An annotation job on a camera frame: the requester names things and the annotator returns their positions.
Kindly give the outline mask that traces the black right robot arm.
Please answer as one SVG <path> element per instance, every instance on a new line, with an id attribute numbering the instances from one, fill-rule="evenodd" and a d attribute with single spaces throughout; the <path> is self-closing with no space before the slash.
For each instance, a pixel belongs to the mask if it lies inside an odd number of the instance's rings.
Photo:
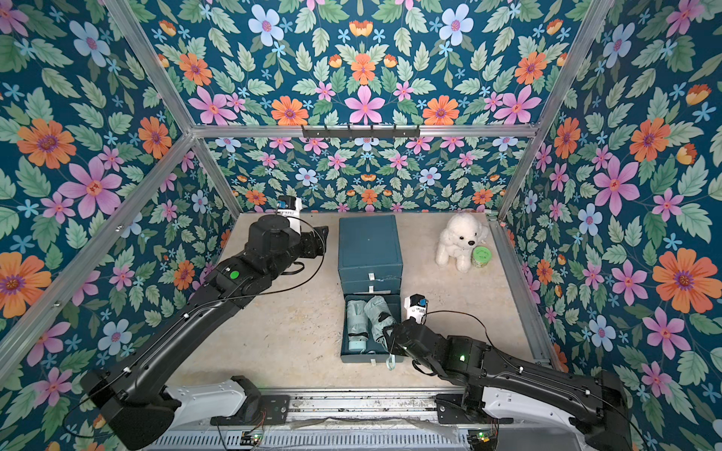
<path id="1" fill-rule="evenodd" d="M 631 450 L 631 422 L 620 378 L 607 371 L 597 376 L 573 375 L 545 368 L 468 336 L 442 336 L 408 319 L 385 326 L 383 337 L 392 354 L 404 355 L 413 367 L 464 388 L 458 406 L 466 415 L 499 418 L 492 391 L 537 401 L 595 450 Z"/>

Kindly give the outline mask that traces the white plush dog toy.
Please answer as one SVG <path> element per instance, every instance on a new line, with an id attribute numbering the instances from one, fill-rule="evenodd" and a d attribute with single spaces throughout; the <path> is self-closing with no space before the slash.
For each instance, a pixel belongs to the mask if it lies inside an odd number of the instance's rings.
<path id="1" fill-rule="evenodd" d="M 446 266 L 454 259 L 459 272 L 468 272 L 472 267 L 474 249 L 485 244 L 489 235 L 488 225 L 481 223 L 473 214 L 455 214 L 439 235 L 435 263 Z"/>

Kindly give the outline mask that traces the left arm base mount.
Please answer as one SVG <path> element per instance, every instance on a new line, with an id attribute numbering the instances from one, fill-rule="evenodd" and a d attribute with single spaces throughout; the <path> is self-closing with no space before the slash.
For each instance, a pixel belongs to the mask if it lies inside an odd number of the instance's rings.
<path id="1" fill-rule="evenodd" d="M 230 415 L 215 416 L 213 426 L 278 426 L 286 423 L 291 397 L 263 395 L 259 388 L 244 376 L 233 376 L 231 381 L 244 395 L 244 402 Z"/>

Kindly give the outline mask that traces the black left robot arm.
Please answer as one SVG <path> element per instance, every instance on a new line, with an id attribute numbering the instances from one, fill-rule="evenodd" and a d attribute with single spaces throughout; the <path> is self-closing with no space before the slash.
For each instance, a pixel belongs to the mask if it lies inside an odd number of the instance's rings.
<path id="1" fill-rule="evenodd" d="M 107 426 L 129 450 L 141 450 L 168 430 L 216 417 L 252 422 L 261 395 L 244 377 L 223 383 L 170 386 L 169 378 L 221 325 L 298 259 L 326 254 L 328 227 L 298 232 L 300 219 L 265 215 L 252 223 L 244 250 L 220 262 L 204 284 L 153 338 L 111 370 L 94 370 L 81 386 Z"/>

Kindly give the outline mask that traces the teal drawer cabinet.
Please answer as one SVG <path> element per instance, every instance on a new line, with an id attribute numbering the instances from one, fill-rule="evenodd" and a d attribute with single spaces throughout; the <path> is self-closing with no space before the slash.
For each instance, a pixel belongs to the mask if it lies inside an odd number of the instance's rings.
<path id="1" fill-rule="evenodd" d="M 375 364 L 388 353 L 373 342 L 368 322 L 366 351 L 350 353 L 346 330 L 346 307 L 351 300 L 366 303 L 382 296 L 397 323 L 402 321 L 402 248 L 396 219 L 392 216 L 345 217 L 338 222 L 338 276 L 344 300 L 344 323 L 340 359 L 345 364 Z"/>

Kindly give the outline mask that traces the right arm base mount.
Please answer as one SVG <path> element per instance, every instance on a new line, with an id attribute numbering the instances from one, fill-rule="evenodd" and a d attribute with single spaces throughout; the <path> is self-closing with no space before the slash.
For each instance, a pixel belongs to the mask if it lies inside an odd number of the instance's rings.
<path id="1" fill-rule="evenodd" d="M 464 394 L 438 394 L 434 397 L 437 420 L 442 425 L 483 424 L 483 425 L 509 425 L 513 424 L 511 417 L 492 415 L 483 409 L 483 402 L 467 400 Z"/>

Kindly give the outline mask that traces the black hook rail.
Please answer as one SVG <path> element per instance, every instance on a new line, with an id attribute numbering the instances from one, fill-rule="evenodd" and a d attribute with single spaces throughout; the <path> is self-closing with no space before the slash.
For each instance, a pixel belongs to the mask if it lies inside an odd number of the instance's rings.
<path id="1" fill-rule="evenodd" d="M 395 139 L 421 137 L 421 127 L 419 126 L 302 126 L 301 130 L 304 138 Z"/>

